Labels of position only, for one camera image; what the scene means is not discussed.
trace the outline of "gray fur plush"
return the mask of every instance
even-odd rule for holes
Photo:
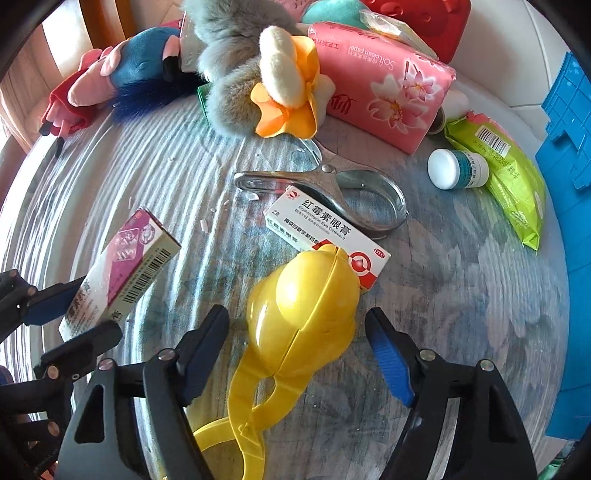
[[[270,25],[301,35],[296,22],[273,0],[184,0],[183,8],[207,45],[199,72],[212,83],[206,104],[212,127],[222,135],[254,134],[261,119],[251,101],[261,81],[259,38]]]
[[[206,109],[216,132],[230,137],[254,133],[261,110],[251,101],[251,90],[261,81],[260,61],[260,56],[251,58],[212,84]]]
[[[270,25],[301,35],[295,20],[273,0],[184,0],[183,8],[207,45],[199,71],[211,82],[258,55],[259,37]]]
[[[210,43],[199,56],[199,72],[216,83],[236,67],[259,53],[258,41],[250,38],[224,38]]]

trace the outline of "green snack bag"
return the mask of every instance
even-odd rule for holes
[[[445,137],[458,150],[482,155],[491,171],[486,186],[524,245],[538,250],[546,205],[542,175],[509,134],[483,113],[448,122]]]

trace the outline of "blue plastic crate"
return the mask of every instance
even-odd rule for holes
[[[550,122],[536,159],[560,224],[570,290],[566,364],[547,434],[578,440],[591,421],[591,83],[571,53],[542,108]]]

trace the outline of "metal screw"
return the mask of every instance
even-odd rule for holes
[[[60,426],[56,422],[51,421],[47,424],[47,431],[49,432],[49,435],[51,435],[52,437],[59,437]]]
[[[492,372],[495,369],[495,364],[490,360],[483,360],[480,362],[480,368],[482,368],[485,372]]]
[[[167,360],[172,360],[177,355],[177,352],[172,348],[165,348],[164,350],[160,350],[158,352],[158,360],[162,360],[163,362]]]
[[[115,361],[112,358],[105,358],[99,362],[99,370],[102,372],[106,372],[107,370],[111,370],[115,365]]]
[[[425,349],[420,351],[419,356],[426,362],[433,362],[437,355],[435,355],[433,350]]]
[[[55,380],[57,377],[60,376],[60,371],[57,369],[55,365],[50,365],[49,368],[47,368],[47,376],[52,380]]]

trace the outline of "gray tablecloth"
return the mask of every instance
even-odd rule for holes
[[[488,191],[443,192],[430,183],[427,158],[434,148],[448,147],[444,139],[427,138],[415,155],[404,155],[331,118],[319,137],[333,151],[393,176],[410,217],[380,242],[392,258],[361,298],[352,346],[319,371],[295,409],[266,432],[266,478],[379,477],[407,409],[391,397],[362,334],[364,314],[374,306],[419,346],[449,361],[493,359],[535,449],[560,385],[568,331],[566,266],[551,204],[542,238],[548,246],[536,254],[521,246]],[[103,116],[66,145],[61,159],[40,165],[23,212],[11,217],[5,266],[20,267],[40,285],[83,275],[137,206],[151,209],[182,250],[130,315],[115,358],[146,360],[174,346],[212,304],[224,304],[232,318],[230,338],[188,417],[199,427],[224,416],[227,387],[247,339],[248,293],[296,254],[265,229],[263,211],[273,199],[249,202],[232,176],[239,170],[306,170],[310,159],[286,137],[221,139],[207,127],[198,101],[189,99],[124,127]],[[201,219],[210,233],[201,231]],[[23,238],[39,240],[27,245]],[[45,328],[45,347],[55,343],[55,329]],[[262,385],[261,397],[270,388]],[[162,472],[142,406],[140,432],[156,478]],[[453,402],[449,410],[433,478],[441,477],[450,447]],[[216,478],[241,477],[235,443],[214,447],[206,459]]]

